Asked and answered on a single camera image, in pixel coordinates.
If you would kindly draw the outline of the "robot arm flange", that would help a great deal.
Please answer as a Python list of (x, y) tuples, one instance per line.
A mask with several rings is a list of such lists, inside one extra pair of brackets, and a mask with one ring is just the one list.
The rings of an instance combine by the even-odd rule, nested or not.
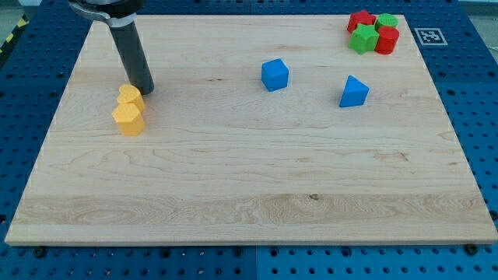
[(70, 9), (84, 19), (117, 28), (132, 23), (146, 0), (68, 0)]

